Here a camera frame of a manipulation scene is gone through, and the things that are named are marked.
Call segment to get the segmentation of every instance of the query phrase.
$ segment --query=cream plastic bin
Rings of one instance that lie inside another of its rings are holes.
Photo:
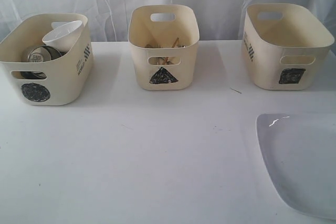
[[[174,18],[152,21],[152,14],[171,14]],[[172,48],[177,38],[185,47]],[[199,39],[195,14],[187,6],[152,5],[134,10],[129,42],[139,86],[147,90],[188,87],[193,80]],[[145,48],[147,44],[162,48]],[[153,59],[158,58],[172,59],[173,65],[155,65]]]
[[[46,62],[21,62],[25,50],[42,45],[53,22],[83,21],[84,29],[70,51]],[[33,105],[63,105],[75,100],[93,64],[88,19],[80,14],[41,14],[23,21],[0,43],[0,65],[18,96]],[[44,80],[24,79],[20,72],[43,72]]]
[[[247,7],[242,54],[252,81],[263,89],[307,88],[333,43],[329,31],[302,6]]]

